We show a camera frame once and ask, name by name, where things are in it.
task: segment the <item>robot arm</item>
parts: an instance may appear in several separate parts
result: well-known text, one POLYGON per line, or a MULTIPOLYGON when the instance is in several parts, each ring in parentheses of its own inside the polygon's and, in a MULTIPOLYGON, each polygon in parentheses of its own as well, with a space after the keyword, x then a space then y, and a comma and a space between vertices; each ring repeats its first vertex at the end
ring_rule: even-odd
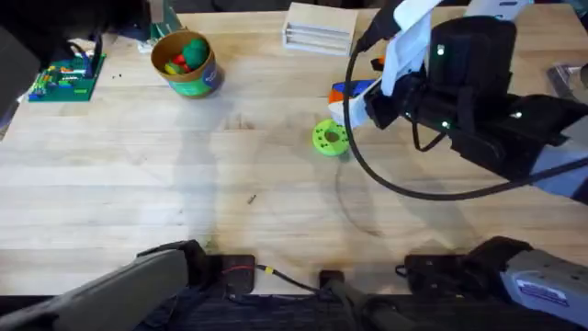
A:
POLYGON ((588 327, 588 268, 526 242, 497 236, 465 256, 409 255, 399 269, 416 295, 493 297, 588 327))
POLYGON ((0 318, 0 330, 132 330, 163 300, 188 285, 205 285, 206 261, 193 240, 157 247, 80 288, 0 318))

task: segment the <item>wooden table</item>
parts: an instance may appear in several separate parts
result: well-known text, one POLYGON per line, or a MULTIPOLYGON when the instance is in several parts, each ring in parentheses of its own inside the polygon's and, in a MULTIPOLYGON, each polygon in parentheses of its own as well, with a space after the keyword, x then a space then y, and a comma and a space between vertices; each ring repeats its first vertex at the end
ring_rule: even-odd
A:
MULTIPOLYGON (((440 8, 434 20, 462 13, 440 8)), ((360 11, 358 31, 374 14, 360 11)), ((581 204, 536 188, 413 200, 380 187, 353 157, 317 154, 311 128, 329 117, 327 95, 344 79, 347 59, 283 49, 285 13, 180 17, 209 38, 226 71, 220 93, 179 97, 134 41, 119 39, 92 102, 18 110, 0 144, 0 294, 61 293, 145 248, 188 238, 211 252, 253 253, 306 282, 322 268, 341 268, 365 291, 406 292, 393 269, 409 252, 465 252, 497 234, 588 264, 581 204)), ((548 93, 548 67, 588 59, 588 38, 569 6, 529 6, 518 27, 515 93, 548 93)), ((369 60, 383 46, 360 57, 356 78, 377 76, 369 60)), ((401 120, 356 135, 377 171, 410 188, 501 181, 448 143, 414 151, 401 120)), ((256 290, 299 292, 267 275, 256 290)))

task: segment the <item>red toy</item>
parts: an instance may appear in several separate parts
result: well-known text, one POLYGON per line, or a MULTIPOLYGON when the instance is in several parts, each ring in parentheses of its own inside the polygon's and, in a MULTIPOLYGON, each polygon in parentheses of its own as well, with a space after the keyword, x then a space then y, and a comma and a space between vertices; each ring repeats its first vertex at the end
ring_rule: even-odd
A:
POLYGON ((182 54, 177 54, 175 56, 175 58, 172 59, 172 62, 177 64, 177 65, 183 65, 186 64, 186 59, 184 58, 184 55, 182 54))

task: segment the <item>green toy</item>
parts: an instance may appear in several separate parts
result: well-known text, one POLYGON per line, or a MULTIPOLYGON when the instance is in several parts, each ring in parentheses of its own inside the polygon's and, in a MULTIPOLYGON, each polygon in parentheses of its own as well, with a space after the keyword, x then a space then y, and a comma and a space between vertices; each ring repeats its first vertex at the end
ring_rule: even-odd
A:
POLYGON ((312 144, 319 152, 327 156, 337 156, 349 149, 345 128, 332 119, 323 120, 314 127, 312 144))
POLYGON ((209 45, 202 39, 192 40, 182 50, 186 64, 190 69, 198 69, 209 57, 209 45))

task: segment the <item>small debris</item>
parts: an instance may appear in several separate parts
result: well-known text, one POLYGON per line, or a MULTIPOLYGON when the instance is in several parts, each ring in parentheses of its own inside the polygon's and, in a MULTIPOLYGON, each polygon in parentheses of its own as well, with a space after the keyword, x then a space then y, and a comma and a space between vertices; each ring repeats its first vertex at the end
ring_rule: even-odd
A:
POLYGON ((247 201, 247 204, 254 203, 255 198, 257 198, 257 195, 256 194, 254 194, 253 196, 251 196, 251 198, 249 198, 249 200, 247 201))

